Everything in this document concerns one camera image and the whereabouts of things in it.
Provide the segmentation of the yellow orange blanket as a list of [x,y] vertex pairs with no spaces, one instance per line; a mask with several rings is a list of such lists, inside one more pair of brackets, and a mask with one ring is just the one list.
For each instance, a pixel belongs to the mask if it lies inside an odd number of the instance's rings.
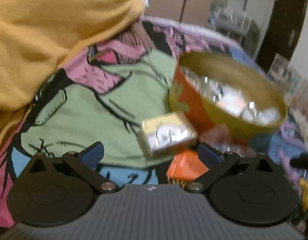
[[51,74],[144,10],[142,0],[0,0],[0,149]]

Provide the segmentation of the cartoon rabbit tissue pack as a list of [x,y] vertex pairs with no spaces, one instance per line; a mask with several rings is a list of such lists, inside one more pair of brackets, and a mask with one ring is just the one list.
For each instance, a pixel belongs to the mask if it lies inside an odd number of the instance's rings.
[[171,112],[142,121],[141,138],[150,156],[193,145],[198,133],[183,112]]

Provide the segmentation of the white soap box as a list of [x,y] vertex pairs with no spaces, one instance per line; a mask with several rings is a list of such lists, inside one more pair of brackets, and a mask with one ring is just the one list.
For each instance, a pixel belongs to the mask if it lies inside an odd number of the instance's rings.
[[225,94],[216,106],[232,116],[239,117],[247,107],[247,102],[237,94]]

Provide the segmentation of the crumpled clear bag in tin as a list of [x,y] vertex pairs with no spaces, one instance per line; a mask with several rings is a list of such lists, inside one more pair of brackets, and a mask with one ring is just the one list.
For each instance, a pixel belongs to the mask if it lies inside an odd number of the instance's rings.
[[192,87],[214,105],[216,105],[216,102],[221,100],[225,94],[237,94],[241,96],[247,102],[247,107],[239,117],[235,116],[236,118],[261,126],[273,124],[281,119],[281,114],[276,107],[272,106],[260,109],[251,96],[243,92],[240,87],[231,86],[208,76],[199,76],[194,71],[183,66],[181,66],[181,71]]

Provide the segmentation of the clear plastic bag of items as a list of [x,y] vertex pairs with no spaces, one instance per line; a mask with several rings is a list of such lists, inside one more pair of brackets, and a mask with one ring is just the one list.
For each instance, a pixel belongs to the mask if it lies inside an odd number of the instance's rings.
[[245,148],[234,143],[225,124],[217,125],[202,133],[198,140],[200,143],[208,144],[219,152],[234,152],[241,157],[245,156]]

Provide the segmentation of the colourful cartoon bed sheet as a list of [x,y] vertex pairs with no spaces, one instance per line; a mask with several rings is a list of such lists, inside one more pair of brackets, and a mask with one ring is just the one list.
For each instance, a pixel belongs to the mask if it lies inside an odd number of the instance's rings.
[[139,129],[143,120],[170,111],[177,58],[192,51],[224,54],[262,74],[230,38],[157,18],[85,48],[53,74],[0,152],[0,233],[14,224],[7,195],[37,153],[58,158],[100,141],[105,151],[96,171],[116,184],[186,185],[166,176],[174,155],[145,155]]

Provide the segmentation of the dark door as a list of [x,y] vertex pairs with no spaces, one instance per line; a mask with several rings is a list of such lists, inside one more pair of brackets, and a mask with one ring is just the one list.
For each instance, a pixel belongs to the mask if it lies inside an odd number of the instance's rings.
[[276,54],[292,58],[304,24],[308,0],[275,0],[270,21],[257,64],[265,71],[271,67]]

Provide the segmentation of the cluttered white shelf desk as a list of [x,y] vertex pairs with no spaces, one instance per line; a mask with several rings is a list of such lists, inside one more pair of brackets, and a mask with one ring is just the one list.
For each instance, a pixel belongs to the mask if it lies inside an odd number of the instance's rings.
[[253,56],[260,39],[260,29],[247,13],[248,0],[212,0],[206,27],[239,43]]

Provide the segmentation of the orange cream tube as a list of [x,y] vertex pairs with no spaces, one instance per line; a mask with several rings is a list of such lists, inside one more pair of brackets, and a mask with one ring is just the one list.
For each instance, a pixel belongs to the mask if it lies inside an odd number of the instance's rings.
[[192,182],[209,169],[202,163],[198,153],[192,150],[178,152],[167,169],[166,176],[174,181]]

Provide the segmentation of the round gold tin container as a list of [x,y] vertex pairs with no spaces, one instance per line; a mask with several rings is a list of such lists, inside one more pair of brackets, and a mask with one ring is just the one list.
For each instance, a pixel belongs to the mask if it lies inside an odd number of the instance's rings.
[[226,55],[196,51],[178,58],[168,102],[199,134],[225,125],[242,144],[276,132],[288,115],[282,95],[263,75]]

